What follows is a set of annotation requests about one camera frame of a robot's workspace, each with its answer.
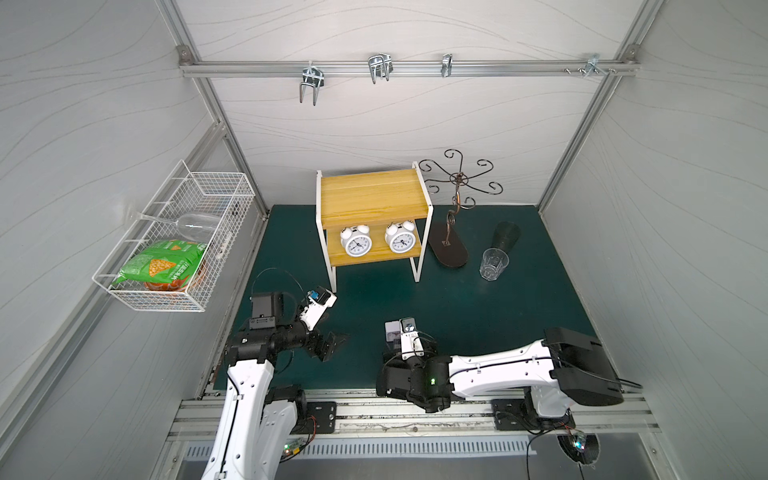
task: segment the white alarm clock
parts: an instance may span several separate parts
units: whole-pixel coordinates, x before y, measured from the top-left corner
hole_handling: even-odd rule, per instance
[[[416,235],[413,234],[415,229],[416,225],[407,220],[402,223],[392,223],[384,232],[384,240],[391,251],[405,253],[416,245]]]
[[[362,257],[371,250],[373,242],[368,233],[371,231],[368,225],[347,227],[341,231],[341,244],[350,257]]]

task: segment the wooden stand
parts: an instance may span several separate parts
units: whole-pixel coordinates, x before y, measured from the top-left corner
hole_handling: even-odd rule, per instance
[[[432,202],[424,179],[414,162],[409,170],[373,174],[323,177],[317,171],[316,222],[320,245],[328,269],[331,291],[336,292],[336,268],[358,263],[409,258],[413,279],[422,275],[426,244],[415,231],[416,245],[405,253],[394,253],[384,240],[384,230],[392,222],[425,218],[424,238],[429,237]],[[339,233],[347,227],[368,225],[371,250],[362,257],[350,257],[344,251]],[[419,258],[417,266],[414,258]]]

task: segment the wire basket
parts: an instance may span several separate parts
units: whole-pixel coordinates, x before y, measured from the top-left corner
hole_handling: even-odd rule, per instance
[[[145,214],[162,204],[155,217],[176,220],[191,211],[205,212],[221,217],[211,237],[199,267],[190,276],[186,286],[175,291],[153,291],[142,282],[125,280],[118,285],[112,282],[120,268],[137,253],[158,240],[182,238],[176,226],[154,220],[137,220],[123,239],[101,264],[93,281],[133,310],[147,312],[204,312],[214,292],[216,281],[227,260],[237,232],[243,225],[250,205],[253,188],[242,173],[192,172],[186,168],[186,176],[173,174],[163,183],[155,198],[144,209]],[[167,196],[167,201],[157,201]]]

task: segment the green mat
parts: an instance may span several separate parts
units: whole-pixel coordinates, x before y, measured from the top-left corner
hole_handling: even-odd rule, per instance
[[[436,206],[433,221],[444,221],[447,211],[448,207]],[[502,220],[519,225],[521,236],[509,254],[507,270],[488,282],[480,277],[480,259]],[[463,210],[455,228],[467,246],[469,261],[460,269],[446,269],[428,248],[419,283],[414,283],[407,259],[339,267],[339,298],[318,328],[323,333],[346,333],[349,339],[325,363],[297,350],[291,366],[275,376],[273,384],[297,383],[305,389],[373,387],[386,347],[384,322],[407,316],[439,341],[441,354],[449,355],[480,355],[526,345],[543,337],[549,326],[594,335],[534,207]],[[272,266],[291,272],[304,291],[329,287],[313,205],[272,209],[233,331],[247,325],[251,292],[279,290],[303,297],[304,291],[279,270],[264,272],[254,284],[257,274]],[[288,296],[285,307],[287,321],[293,313]],[[289,358],[289,353],[281,353],[276,369]],[[217,375],[215,386],[224,389],[226,376]]]

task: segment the metal track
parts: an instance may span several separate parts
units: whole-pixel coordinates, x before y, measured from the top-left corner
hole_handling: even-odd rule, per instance
[[[494,429],[491,399],[522,398],[521,389],[494,396],[453,402],[450,409],[425,413],[402,400],[380,398],[374,389],[307,390],[308,401],[338,404],[336,431],[327,438],[509,435]],[[167,441],[213,440],[223,398],[205,396],[181,403]],[[574,420],[585,432],[660,432],[656,419],[640,394],[625,394],[624,403],[609,407],[573,408]]]
[[[635,57],[641,42],[648,33],[650,26],[654,23],[654,19],[664,1],[665,0],[645,0],[640,7],[640,10],[637,11],[637,15],[635,16],[629,31],[624,36],[624,40],[616,51],[616,59],[621,60]],[[563,156],[558,162],[558,166],[554,169],[554,173],[550,177],[547,187],[544,189],[544,193],[541,195],[541,199],[537,204],[540,214],[544,213],[547,206],[552,201],[554,193],[557,191],[560,182],[562,182],[565,177],[565,173],[576,159],[581,147],[584,145],[589,133],[592,131],[594,124],[597,122],[600,114],[603,112],[608,101],[616,91],[619,81],[621,81],[621,76],[618,75],[606,77],[594,93],[594,97],[592,98],[587,111],[584,113],[581,123],[576,128],[576,133],[574,133],[571,142],[566,147]]]
[[[547,77],[573,75],[587,60],[557,61],[453,61],[452,77]],[[306,61],[199,61],[181,65],[184,77],[192,78],[301,78]],[[367,61],[313,61],[312,66],[329,77],[370,77]],[[440,61],[393,61],[391,77],[441,77]],[[608,76],[635,75],[640,65],[622,61],[600,61],[598,67]]]

